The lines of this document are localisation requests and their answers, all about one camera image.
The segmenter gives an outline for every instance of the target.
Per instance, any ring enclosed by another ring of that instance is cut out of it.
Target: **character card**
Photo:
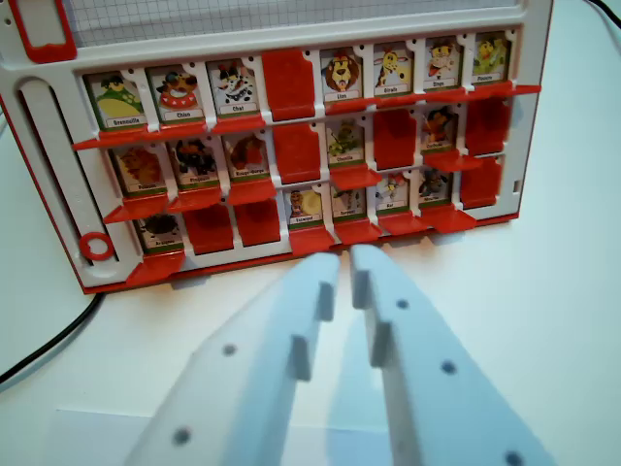
[[[367,216],[367,192],[364,188],[339,191],[330,187],[333,221],[354,220]]]
[[[462,47],[455,36],[427,39],[423,89],[452,89],[461,85]]]
[[[473,85],[505,81],[510,43],[505,31],[476,34]]]
[[[377,96],[411,92],[413,60],[405,43],[378,44],[374,48],[373,58]]]
[[[328,165],[338,167],[364,163],[365,133],[354,119],[326,121]]]
[[[160,121],[180,123],[203,119],[203,103],[194,75],[181,65],[147,69],[148,83]]]
[[[86,75],[84,85],[102,131],[137,128],[147,123],[138,89],[118,71]]]
[[[202,139],[183,139],[169,143],[169,154],[180,190],[218,186],[212,149]]]
[[[231,183],[270,177],[265,142],[254,133],[222,136]]]
[[[324,102],[362,97],[362,60],[353,48],[322,50],[319,56]]]
[[[426,112],[423,117],[421,153],[441,152],[455,148],[457,115],[446,105]]]
[[[321,195],[311,187],[284,191],[284,211],[290,230],[323,224]]]
[[[409,210],[409,180],[401,173],[386,175],[377,184],[376,212],[379,216]]]
[[[453,175],[435,168],[423,167],[420,171],[418,207],[439,206],[450,203]]]
[[[134,220],[143,251],[147,254],[167,250],[182,250],[183,239],[179,229],[179,217],[170,214],[156,214]]]
[[[133,197],[166,192],[159,160],[148,146],[114,148],[109,153],[124,195]]]
[[[207,64],[215,111],[221,117],[256,114],[259,99],[252,70],[240,58]]]

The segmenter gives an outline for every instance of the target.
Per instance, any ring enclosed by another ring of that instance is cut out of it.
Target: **black cable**
[[[2,374],[0,376],[0,385],[6,382],[8,379],[10,379],[15,374],[17,374],[19,371],[24,369],[29,364],[39,359],[46,352],[54,348],[56,345],[62,342],[65,338],[71,335],[74,332],[74,330],[76,330],[80,325],[82,325],[90,316],[95,314],[95,312],[99,308],[99,305],[104,300],[104,296],[106,296],[104,293],[97,293],[95,297],[93,298],[93,300],[90,302],[90,304],[86,306],[86,309],[84,309],[84,311],[79,316],[77,316],[76,319],[73,322],[71,322],[64,330],[62,330],[58,335],[56,335],[54,338],[49,340],[47,343],[45,343],[42,347],[34,351],[32,354],[24,357],[21,361],[19,361],[18,364],[13,366],[7,372]]]
[[[602,0],[586,0],[587,2],[591,2],[593,5],[600,7],[600,9],[605,13],[607,17],[610,18],[612,22],[616,24],[616,26],[621,29],[621,19],[614,13],[610,7],[604,3]]]

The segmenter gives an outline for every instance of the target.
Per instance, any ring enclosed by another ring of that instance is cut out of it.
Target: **white table surface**
[[[556,3],[520,219],[382,248],[559,464],[612,465],[621,432],[621,35],[581,0]],[[0,155],[2,372],[91,298],[8,131]],[[341,258],[336,318],[323,326],[292,422],[382,430],[381,380],[350,305],[348,253]],[[71,345],[0,388],[0,465],[39,464],[57,408],[151,416],[190,352],[295,263],[108,296]]]

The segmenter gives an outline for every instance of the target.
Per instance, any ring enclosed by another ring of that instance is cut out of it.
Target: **red circle ring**
[[[90,249],[90,240],[101,240],[106,243],[106,250],[101,254],[96,254]],[[91,231],[86,233],[80,238],[80,251],[84,257],[90,260],[106,260],[113,256],[114,246],[113,242],[105,233],[99,233],[98,231]]]

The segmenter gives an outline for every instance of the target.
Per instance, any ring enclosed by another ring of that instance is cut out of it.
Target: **giraffe character card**
[[[413,60],[405,43],[376,45],[373,65],[376,96],[411,92]]]

